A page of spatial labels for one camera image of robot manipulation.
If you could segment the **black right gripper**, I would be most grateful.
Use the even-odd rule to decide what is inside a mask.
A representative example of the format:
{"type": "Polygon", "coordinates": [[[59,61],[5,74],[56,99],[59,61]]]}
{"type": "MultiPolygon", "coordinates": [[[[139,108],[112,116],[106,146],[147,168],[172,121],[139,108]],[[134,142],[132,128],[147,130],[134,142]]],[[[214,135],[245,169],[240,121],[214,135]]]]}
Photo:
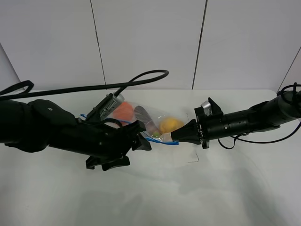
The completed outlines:
{"type": "Polygon", "coordinates": [[[205,116],[203,108],[195,108],[196,120],[192,119],[181,128],[171,132],[171,138],[174,141],[200,144],[203,149],[209,148],[210,140],[217,139],[217,135],[224,131],[221,119],[224,116],[223,111],[210,97],[212,115],[205,116]]]}

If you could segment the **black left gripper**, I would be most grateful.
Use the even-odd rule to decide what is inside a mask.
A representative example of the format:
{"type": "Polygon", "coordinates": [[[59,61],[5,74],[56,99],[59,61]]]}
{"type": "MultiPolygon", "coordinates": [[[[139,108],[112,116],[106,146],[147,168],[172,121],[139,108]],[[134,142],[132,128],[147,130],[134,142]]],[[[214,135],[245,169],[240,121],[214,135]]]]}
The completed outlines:
{"type": "Polygon", "coordinates": [[[88,122],[80,118],[76,119],[78,126],[86,126],[94,135],[96,150],[89,153],[86,160],[86,168],[94,170],[101,166],[103,171],[117,167],[130,165],[127,153],[130,149],[151,151],[151,144],[139,132],[145,131],[143,122],[118,121],[116,119],[105,119],[101,122],[88,122]]]}

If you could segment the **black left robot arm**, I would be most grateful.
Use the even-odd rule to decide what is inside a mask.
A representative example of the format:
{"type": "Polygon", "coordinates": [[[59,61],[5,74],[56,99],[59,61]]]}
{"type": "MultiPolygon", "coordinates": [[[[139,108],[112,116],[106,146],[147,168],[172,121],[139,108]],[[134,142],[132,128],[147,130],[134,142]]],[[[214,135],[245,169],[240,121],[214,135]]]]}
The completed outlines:
{"type": "Polygon", "coordinates": [[[50,146],[84,154],[90,170],[128,166],[129,150],[150,151],[151,144],[141,135],[145,130],[140,121],[123,126],[116,119],[81,120],[49,100],[0,103],[1,143],[27,153],[50,146]]]}

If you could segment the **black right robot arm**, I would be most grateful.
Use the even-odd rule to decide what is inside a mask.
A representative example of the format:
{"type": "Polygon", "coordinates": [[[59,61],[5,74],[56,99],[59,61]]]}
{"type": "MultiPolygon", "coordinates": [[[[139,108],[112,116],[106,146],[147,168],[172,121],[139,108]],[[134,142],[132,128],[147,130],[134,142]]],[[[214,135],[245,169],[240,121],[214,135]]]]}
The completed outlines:
{"type": "Polygon", "coordinates": [[[301,117],[301,93],[296,90],[277,93],[270,100],[247,110],[224,114],[211,98],[195,109],[196,118],[183,127],[171,132],[171,138],[209,148],[211,140],[234,137],[250,133],[278,129],[280,125],[301,117]]]}

